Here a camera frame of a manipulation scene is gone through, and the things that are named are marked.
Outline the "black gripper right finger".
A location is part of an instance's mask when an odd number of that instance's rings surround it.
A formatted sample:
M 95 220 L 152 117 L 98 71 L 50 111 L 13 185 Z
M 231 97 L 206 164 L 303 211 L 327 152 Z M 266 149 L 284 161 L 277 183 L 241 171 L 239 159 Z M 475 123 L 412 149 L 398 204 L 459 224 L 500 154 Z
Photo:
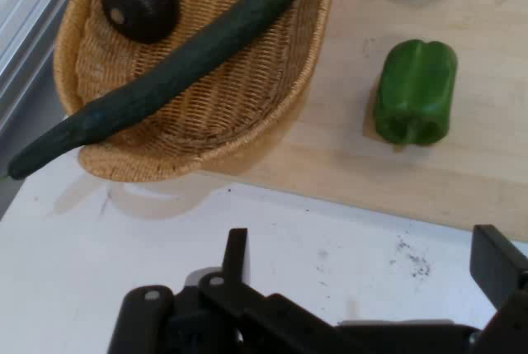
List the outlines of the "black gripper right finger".
M 496 313 L 473 343 L 473 353 L 527 352 L 527 256 L 495 226 L 474 226 L 470 274 Z

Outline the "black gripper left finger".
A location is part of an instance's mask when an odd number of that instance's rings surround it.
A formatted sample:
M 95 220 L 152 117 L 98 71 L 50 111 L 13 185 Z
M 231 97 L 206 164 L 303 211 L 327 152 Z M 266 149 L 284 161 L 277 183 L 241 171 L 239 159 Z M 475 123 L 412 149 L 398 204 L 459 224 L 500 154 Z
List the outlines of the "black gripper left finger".
M 178 294 L 141 286 L 123 299 L 110 353 L 352 353 L 354 343 L 307 310 L 243 282 L 246 229 L 229 232 L 222 266 Z

